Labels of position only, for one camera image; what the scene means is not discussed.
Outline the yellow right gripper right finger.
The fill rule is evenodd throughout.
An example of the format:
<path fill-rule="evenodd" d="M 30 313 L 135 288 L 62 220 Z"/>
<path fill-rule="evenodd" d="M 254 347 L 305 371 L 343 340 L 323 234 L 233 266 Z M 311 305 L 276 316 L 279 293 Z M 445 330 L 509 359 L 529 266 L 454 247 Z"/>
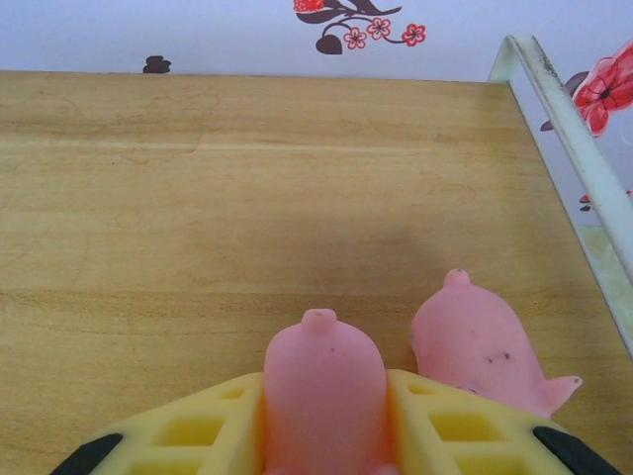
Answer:
<path fill-rule="evenodd" d="M 620 472 L 548 419 L 401 369 L 387 374 L 392 456 L 403 474 Z"/>

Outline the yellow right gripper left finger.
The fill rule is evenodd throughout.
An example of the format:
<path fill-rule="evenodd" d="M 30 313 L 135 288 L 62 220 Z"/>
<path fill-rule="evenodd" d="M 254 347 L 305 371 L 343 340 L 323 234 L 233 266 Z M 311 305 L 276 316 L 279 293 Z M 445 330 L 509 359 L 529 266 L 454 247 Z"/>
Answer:
<path fill-rule="evenodd" d="M 103 427 L 54 474 L 261 474 L 262 375 L 250 373 Z"/>

